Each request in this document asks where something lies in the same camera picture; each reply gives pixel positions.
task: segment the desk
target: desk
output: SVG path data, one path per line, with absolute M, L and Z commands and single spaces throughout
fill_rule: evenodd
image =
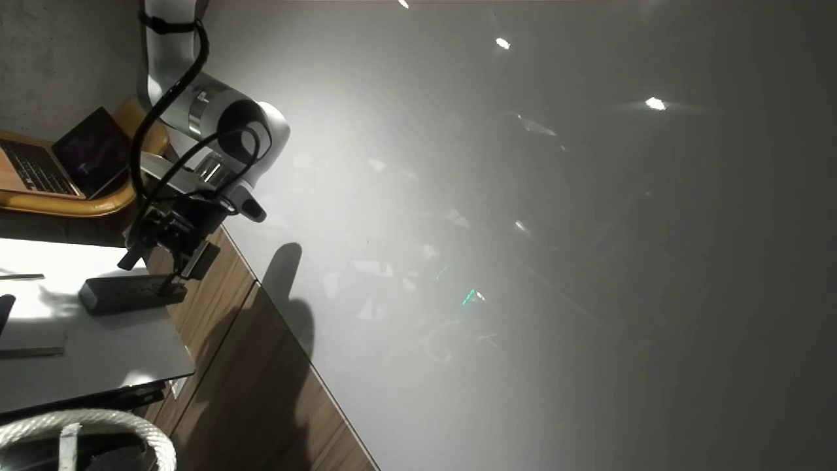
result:
M 87 276 L 119 272 L 122 249 L 0 238 L 3 272 L 44 279 L 0 279 L 17 306 L 3 334 L 65 333 L 62 356 L 0 358 L 0 416 L 96 395 L 125 395 L 193 371 L 166 309 L 87 314 L 75 292 Z

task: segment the white wall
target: white wall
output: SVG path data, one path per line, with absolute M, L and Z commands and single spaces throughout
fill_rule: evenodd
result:
M 0 127 L 61 138 L 137 95 L 137 3 L 0 0 Z
M 286 317 L 383 469 L 834 469 L 831 17 L 217 3 L 213 71 L 294 123 L 227 227 L 303 246 Z

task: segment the white surface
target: white surface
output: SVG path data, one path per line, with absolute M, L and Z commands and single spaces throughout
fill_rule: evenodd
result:
M 837 469 L 834 7 L 213 6 L 294 126 L 227 227 L 303 246 L 286 317 L 383 469 Z
M 119 272 L 122 254 L 0 238 L 0 274 L 44 272 L 44 279 L 0 279 L 0 292 L 17 295 L 3 334 L 65 334 L 62 356 L 0 358 L 0 414 L 192 373 L 166 309 L 91 317 L 78 306 L 85 279 Z

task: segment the laptop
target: laptop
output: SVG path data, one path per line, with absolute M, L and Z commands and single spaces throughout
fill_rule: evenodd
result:
M 95 198 L 129 178 L 129 136 L 105 108 L 52 146 L 0 132 L 0 191 Z

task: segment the black cable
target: black cable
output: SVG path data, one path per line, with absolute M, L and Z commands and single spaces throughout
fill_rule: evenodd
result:
M 266 130 L 266 146 L 264 146 L 264 152 L 269 152 L 269 146 L 273 146 L 273 132 L 269 132 L 269 127 L 264 126 L 264 130 Z M 252 160 L 235 173 L 235 178 L 227 178 L 223 185 L 217 185 L 217 195 L 223 195 L 230 185 L 235 185 L 253 165 L 257 165 L 257 160 L 261 157 L 261 138 L 260 138 L 260 132 L 257 130 L 252 130 L 252 136 L 253 136 L 253 153 L 252 153 Z
M 147 9 L 141 9 L 143 25 L 150 25 L 156 33 L 185 33 L 193 32 L 198 36 L 198 57 L 189 66 L 189 71 L 181 75 L 175 85 L 171 85 L 160 101 L 147 112 L 147 117 L 139 123 L 134 138 L 132 138 L 132 185 L 139 201 L 150 198 L 150 191 L 141 180 L 141 144 L 150 132 L 150 127 L 163 117 L 163 112 L 189 88 L 189 83 L 202 74 L 202 68 L 210 61 L 210 33 L 202 23 L 166 23 L 160 17 L 150 17 Z
M 137 238 L 137 227 L 143 219 L 143 215 L 150 212 L 150 206 L 154 204 L 154 198 L 160 195 L 160 191 L 175 178 L 175 173 L 189 165 L 189 160 L 193 160 L 202 148 L 207 148 L 213 142 L 232 136 L 232 132 L 252 132 L 260 148 L 260 136 L 257 130 L 252 130 L 249 126 L 232 127 L 232 130 L 215 130 L 207 138 L 202 138 L 198 144 L 193 144 L 177 161 L 172 161 L 171 170 L 163 173 L 163 178 L 156 180 L 156 185 L 153 187 L 150 198 L 139 201 L 139 212 L 134 216 L 134 224 L 129 229 L 129 240 Z

